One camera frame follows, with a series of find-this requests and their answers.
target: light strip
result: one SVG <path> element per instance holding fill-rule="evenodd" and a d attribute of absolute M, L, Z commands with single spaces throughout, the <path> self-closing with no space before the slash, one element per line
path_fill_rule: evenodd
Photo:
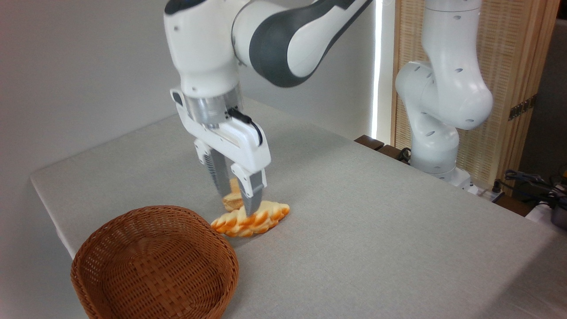
<path fill-rule="evenodd" d="M 380 80 L 380 56 L 382 55 L 382 1 L 376 0 L 376 17 L 374 33 L 374 88 L 372 94 L 372 125 L 371 137 L 378 134 L 378 82 Z"/>

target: black cable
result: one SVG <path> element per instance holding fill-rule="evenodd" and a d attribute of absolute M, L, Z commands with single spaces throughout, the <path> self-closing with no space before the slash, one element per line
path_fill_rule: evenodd
<path fill-rule="evenodd" d="M 412 152 L 411 148 L 402 148 L 400 154 L 397 156 L 398 161 L 406 161 L 409 163 L 410 154 Z"/>
<path fill-rule="evenodd" d="M 244 122 L 246 124 L 250 124 L 251 126 L 253 126 L 256 129 L 256 132 L 258 132 L 258 139 L 260 140 L 260 143 L 258 144 L 258 146 L 262 146 L 262 143 L 264 142 L 264 137 L 262 136 L 262 131 L 260 131 L 260 128 L 258 127 L 258 125 L 256 125 L 256 123 L 254 123 L 254 121 L 252 121 L 252 118 L 248 115 L 242 114 L 242 112 L 238 111 L 235 107 L 233 108 L 229 108 L 226 111 L 226 114 L 230 115 L 231 117 L 234 117 L 235 119 Z"/>
<path fill-rule="evenodd" d="M 264 138 L 262 136 L 262 132 L 260 132 L 260 128 L 254 122 L 250 122 L 250 124 L 252 124 L 252 126 L 256 129 L 256 132 L 258 132 L 258 138 L 260 139 L 260 143 L 258 144 L 258 146 L 262 145 L 262 143 L 264 142 Z"/>
<path fill-rule="evenodd" d="M 500 179 L 497 179 L 497 181 L 498 181 L 499 184 L 502 185 L 502 186 L 506 186 L 507 188 L 509 188 L 509 189 L 511 189 L 511 190 L 513 190 L 513 191 L 517 191 L 517 192 L 521 193 L 521 194 L 524 195 L 524 196 L 528 196 L 528 197 L 537 199 L 537 200 L 539 200 L 540 202 L 546 202 L 546 203 L 553 204 L 553 205 L 558 205 L 558 204 L 559 204 L 559 201 L 558 201 L 557 199 L 555 199 L 555 196 L 547 196 L 547 197 L 537 196 L 537 195 L 534 195 L 534 194 L 530 194 L 530 193 L 524 192 L 524 191 L 522 191 L 522 190 L 520 190 L 520 189 L 518 189 L 518 188 L 516 188 L 516 187 L 514 187 L 514 186 L 508 185 L 508 184 L 504 183 L 503 181 L 501 181 Z"/>
<path fill-rule="evenodd" d="M 567 195 L 566 191 L 554 186 L 553 184 L 548 184 L 546 181 L 543 180 L 543 178 L 541 178 L 541 176 L 536 174 L 526 174 L 521 171 L 506 170 L 504 175 L 505 175 L 505 179 L 508 181 L 510 180 L 522 181 L 528 183 L 533 187 L 537 187 L 546 190 L 548 192 L 560 192 L 564 195 Z"/>

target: cable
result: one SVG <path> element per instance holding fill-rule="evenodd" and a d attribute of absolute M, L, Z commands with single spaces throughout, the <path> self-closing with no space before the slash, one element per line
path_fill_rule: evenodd
<path fill-rule="evenodd" d="M 411 156 L 411 148 L 402 148 L 400 154 L 397 156 L 398 161 L 406 161 L 409 163 L 409 158 Z"/>
<path fill-rule="evenodd" d="M 252 121 L 252 118 L 250 116 L 242 114 L 242 112 L 240 112 L 236 109 L 237 107 L 229 108 L 226 111 L 226 113 L 228 115 L 230 115 L 231 117 L 234 117 L 235 119 L 237 119 L 241 122 L 244 122 L 246 124 L 250 124 L 251 126 L 253 126 L 256 129 L 256 132 L 258 132 L 258 139 L 260 140 L 260 143 L 258 144 L 258 146 L 262 146 L 262 143 L 264 142 L 264 137 L 262 136 L 262 131 L 260 131 L 260 128 L 258 127 L 258 125 L 256 125 L 256 123 L 254 123 L 254 121 Z"/>
<path fill-rule="evenodd" d="M 543 178 L 541 178 L 541 176 L 537 174 L 526 174 L 521 171 L 506 170 L 504 175 L 507 181 L 522 181 L 530 184 L 533 187 L 546 190 L 547 192 L 560 192 L 563 193 L 564 195 L 567 195 L 566 191 L 554 186 L 553 184 L 547 183 L 546 181 L 543 180 Z"/>
<path fill-rule="evenodd" d="M 559 206 L 559 207 L 561 207 L 561 208 L 563 208 L 563 209 L 566 209 L 566 208 L 567 208 L 567 201 L 563 199 L 564 196 L 557 196 L 557 194 L 552 193 L 552 194 L 548 194 L 546 197 L 542 197 L 542 196 L 539 196 L 539 195 L 535 195 L 535 194 L 530 194 L 530 193 L 524 192 L 524 191 L 518 189 L 517 187 L 513 187 L 513 186 L 511 186 L 511 185 L 508 185 L 508 184 L 504 183 L 504 182 L 503 182 L 502 180 L 500 180 L 500 179 L 497 179 L 497 180 L 495 181 L 495 184 L 496 184 L 496 182 L 497 182 L 499 185 L 501 185 L 501 186 L 506 186 L 507 188 L 509 188 L 509 189 L 511 189 L 511 190 L 513 190 L 513 191 L 517 191 L 517 192 L 521 193 L 521 194 L 524 195 L 524 196 L 528 196 L 528 197 L 533 198 L 533 199 L 535 199 L 535 200 L 539 200 L 540 202 L 545 202 L 545 203 L 548 204 L 548 206 L 549 206 L 550 208 L 554 208 L 554 207 L 556 207 L 556 206 Z"/>

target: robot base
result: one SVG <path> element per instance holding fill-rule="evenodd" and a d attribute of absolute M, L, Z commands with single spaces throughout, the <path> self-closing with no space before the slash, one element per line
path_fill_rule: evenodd
<path fill-rule="evenodd" d="M 449 184 L 452 184 L 463 190 L 466 190 L 471 194 L 477 195 L 477 193 L 479 192 L 479 188 L 476 187 L 471 181 L 471 175 L 467 173 L 467 171 L 462 170 L 458 167 L 455 167 L 454 169 L 446 173 L 431 174 L 431 175 L 435 176 L 436 178 L 442 179 L 448 182 Z"/>

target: white wall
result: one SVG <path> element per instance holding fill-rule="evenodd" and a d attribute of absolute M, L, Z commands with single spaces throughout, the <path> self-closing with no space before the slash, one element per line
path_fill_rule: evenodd
<path fill-rule="evenodd" d="M 174 114 L 165 3 L 0 2 L 0 318 L 86 317 L 29 174 Z M 245 94 L 348 138 L 368 133 L 373 9 L 302 87 L 271 87 L 244 70 Z"/>

